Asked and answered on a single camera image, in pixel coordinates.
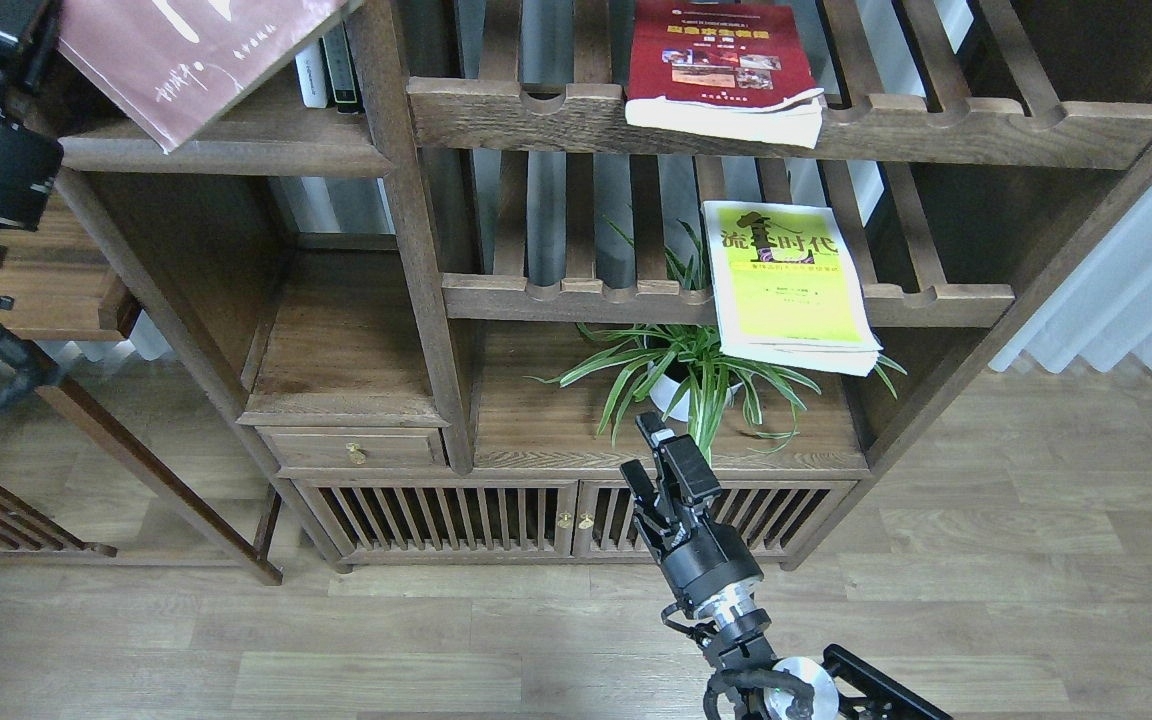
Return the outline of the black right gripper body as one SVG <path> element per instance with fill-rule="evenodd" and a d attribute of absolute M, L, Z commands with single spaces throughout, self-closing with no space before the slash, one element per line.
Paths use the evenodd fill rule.
<path fill-rule="evenodd" d="M 660 611 L 664 626 L 675 626 L 669 616 L 677 611 L 712 626 L 736 626 L 760 611 L 755 585 L 761 569 L 736 530 L 710 515 L 714 500 L 696 509 L 664 507 L 672 535 L 666 550 L 649 551 L 675 597 Z"/>

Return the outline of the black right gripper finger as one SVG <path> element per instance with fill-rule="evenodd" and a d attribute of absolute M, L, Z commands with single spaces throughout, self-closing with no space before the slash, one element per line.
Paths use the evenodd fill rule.
<path fill-rule="evenodd" d="M 672 524 L 664 511 L 660 511 L 660 493 L 652 478 L 639 460 L 622 462 L 620 471 L 634 498 L 634 523 L 637 535 L 649 551 L 666 550 L 666 541 L 672 535 Z"/>
<path fill-rule="evenodd" d="M 658 414 L 639 414 L 635 424 L 653 452 L 658 477 L 652 482 L 660 493 L 660 511 L 696 509 L 721 495 L 717 473 L 691 435 L 673 433 Z"/>

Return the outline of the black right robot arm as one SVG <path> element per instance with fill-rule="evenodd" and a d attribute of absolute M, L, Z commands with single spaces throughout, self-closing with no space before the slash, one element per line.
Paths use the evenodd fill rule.
<path fill-rule="evenodd" d="M 634 524 L 662 571 L 672 605 L 664 624 L 675 626 L 712 666 L 702 707 L 719 717 L 732 702 L 737 719 L 942 719 L 924 700 L 846 647 L 831 644 L 823 660 L 781 659 L 765 638 L 767 611 L 755 601 L 761 569 L 748 543 L 710 515 L 721 484 L 690 435 L 677 435 L 657 414 L 637 416 L 658 470 L 650 478 L 641 461 L 622 465 L 634 497 Z"/>

